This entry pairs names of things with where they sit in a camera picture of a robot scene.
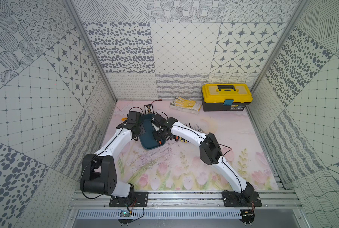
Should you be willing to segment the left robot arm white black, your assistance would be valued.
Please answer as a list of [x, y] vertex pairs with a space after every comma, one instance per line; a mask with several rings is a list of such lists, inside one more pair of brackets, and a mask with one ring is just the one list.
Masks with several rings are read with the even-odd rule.
[[87, 154], [82, 161], [80, 190], [133, 200], [134, 187], [118, 179], [115, 159], [130, 141], [145, 133], [142, 113], [130, 111], [127, 119], [116, 127], [112, 138], [94, 154]]

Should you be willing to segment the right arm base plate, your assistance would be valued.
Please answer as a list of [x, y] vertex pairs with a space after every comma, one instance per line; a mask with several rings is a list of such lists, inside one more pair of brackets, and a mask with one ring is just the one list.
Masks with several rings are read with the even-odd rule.
[[258, 192], [254, 192], [250, 198], [241, 193], [223, 191], [221, 192], [225, 207], [261, 207], [262, 202]]

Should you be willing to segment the teal plastic storage tray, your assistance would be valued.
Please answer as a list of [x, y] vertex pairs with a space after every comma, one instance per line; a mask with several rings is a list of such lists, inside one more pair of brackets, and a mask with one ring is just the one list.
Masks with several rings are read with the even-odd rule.
[[143, 127], [145, 129], [145, 134], [139, 136], [139, 140], [141, 142], [142, 147], [147, 151], [161, 147], [165, 145], [166, 143], [165, 140], [162, 140], [162, 145], [159, 145], [159, 142], [157, 142], [153, 136], [153, 132], [155, 131], [155, 129], [153, 128], [151, 124], [151, 120], [153, 116], [154, 114], [143, 115], [143, 121], [144, 121]]

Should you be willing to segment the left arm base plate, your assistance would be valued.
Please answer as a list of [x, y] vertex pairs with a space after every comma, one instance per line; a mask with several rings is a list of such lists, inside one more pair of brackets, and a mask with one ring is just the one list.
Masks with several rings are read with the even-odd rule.
[[109, 207], [147, 207], [148, 192], [130, 192], [128, 197], [112, 196]]

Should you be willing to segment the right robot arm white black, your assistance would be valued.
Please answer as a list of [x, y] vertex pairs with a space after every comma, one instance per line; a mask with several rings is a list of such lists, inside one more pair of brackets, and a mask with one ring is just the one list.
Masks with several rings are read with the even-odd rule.
[[159, 114], [153, 116], [151, 124], [155, 129], [153, 137], [158, 142], [177, 136], [197, 146], [201, 161], [206, 165], [214, 166], [239, 197], [248, 202], [251, 201], [255, 192], [254, 187], [227, 162], [225, 155], [221, 151], [222, 145], [217, 141], [213, 133], [198, 132], [173, 117], [165, 119]]

